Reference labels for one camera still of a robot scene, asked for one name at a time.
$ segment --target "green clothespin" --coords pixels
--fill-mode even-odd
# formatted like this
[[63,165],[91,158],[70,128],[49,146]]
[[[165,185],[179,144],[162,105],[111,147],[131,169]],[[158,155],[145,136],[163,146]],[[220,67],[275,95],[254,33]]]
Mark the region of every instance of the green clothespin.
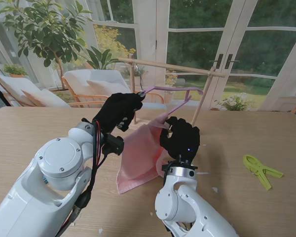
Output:
[[281,178],[284,174],[280,171],[272,169],[263,165],[257,158],[245,155],[243,156],[243,164],[246,166],[248,170],[250,170],[254,175],[257,175],[260,179],[261,183],[265,187],[266,190],[272,188],[270,182],[268,181],[265,174],[270,174],[275,177]]

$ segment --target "pink cloth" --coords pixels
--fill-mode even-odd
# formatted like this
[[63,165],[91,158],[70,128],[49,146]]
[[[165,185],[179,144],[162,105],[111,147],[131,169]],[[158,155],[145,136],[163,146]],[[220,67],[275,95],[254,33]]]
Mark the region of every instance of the pink cloth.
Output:
[[161,166],[167,151],[160,146],[159,140],[161,130],[168,128],[164,124],[167,118],[167,113],[161,114],[124,139],[122,162],[117,175],[119,194],[138,187],[158,175],[163,176]]

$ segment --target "wooden rod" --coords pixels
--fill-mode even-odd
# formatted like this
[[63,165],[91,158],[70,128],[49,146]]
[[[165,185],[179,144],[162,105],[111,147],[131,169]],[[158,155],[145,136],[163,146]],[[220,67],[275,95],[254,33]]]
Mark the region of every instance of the wooden rod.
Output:
[[[129,59],[134,60],[134,55],[132,53],[129,54]],[[130,63],[130,89],[133,93],[135,93],[135,68],[134,62]],[[134,115],[134,124],[137,124],[136,113]]]
[[[215,72],[216,68],[215,67],[212,67],[211,68],[211,72]],[[206,80],[206,84],[205,84],[205,88],[204,88],[204,93],[203,93],[203,96],[201,97],[199,103],[198,103],[198,106],[195,110],[195,113],[194,113],[194,116],[193,116],[193,119],[192,119],[192,126],[194,126],[195,122],[196,122],[196,119],[197,119],[197,116],[199,114],[199,111],[201,110],[201,107],[203,105],[203,102],[204,102],[204,99],[206,97],[206,94],[207,94],[207,91],[208,91],[208,88],[209,86],[211,85],[211,82],[212,82],[212,79],[213,79],[213,74],[210,74],[208,77],[207,77],[207,80]]]
[[197,69],[197,68],[189,68],[189,67],[183,67],[183,66],[177,66],[177,65],[171,65],[166,63],[157,63],[152,61],[146,61],[146,60],[140,60],[140,59],[133,59],[133,58],[118,58],[119,61],[125,62],[125,63],[137,63],[147,66],[153,66],[158,68],[166,68],[166,69],[172,69],[172,70],[178,70],[188,73],[197,73],[201,75],[213,75],[215,77],[225,77],[225,73],[218,73],[218,72],[212,72],[204,69]]

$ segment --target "wooden table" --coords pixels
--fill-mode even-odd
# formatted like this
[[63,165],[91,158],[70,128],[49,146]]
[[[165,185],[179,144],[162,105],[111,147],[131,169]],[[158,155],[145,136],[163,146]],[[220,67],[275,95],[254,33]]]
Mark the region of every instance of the wooden table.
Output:
[[[36,151],[47,141],[66,136],[82,117],[92,119],[97,109],[14,108],[0,110],[0,203]],[[160,111],[142,110],[138,117],[152,119]],[[191,121],[193,111],[176,116]],[[296,237],[296,116],[272,112],[201,112],[196,125],[201,146],[194,164],[198,193],[235,228],[241,237]],[[125,136],[115,130],[114,135]],[[250,154],[284,173],[268,176],[273,190],[266,191],[243,165]],[[164,237],[154,201],[162,187],[156,178],[119,195],[116,175],[121,157],[109,156],[100,168],[92,200],[69,227],[65,237]],[[218,188],[215,193],[212,187]]]

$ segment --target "clothes hanger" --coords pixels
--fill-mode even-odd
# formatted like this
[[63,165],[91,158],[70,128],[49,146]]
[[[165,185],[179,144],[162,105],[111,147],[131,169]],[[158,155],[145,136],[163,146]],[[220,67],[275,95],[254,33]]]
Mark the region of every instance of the clothes hanger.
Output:
[[172,114],[175,110],[177,110],[178,108],[185,105],[188,101],[191,100],[192,96],[189,95],[190,90],[196,90],[198,92],[198,94],[200,94],[200,95],[203,94],[203,91],[201,89],[197,88],[197,87],[174,88],[174,87],[152,86],[152,87],[149,87],[146,90],[143,90],[142,92],[144,94],[147,94],[148,92],[150,92],[152,90],[163,90],[163,91],[182,91],[182,90],[186,90],[185,99],[182,102],[182,104],[180,104],[177,107],[173,108],[170,112],[168,112],[168,115]]

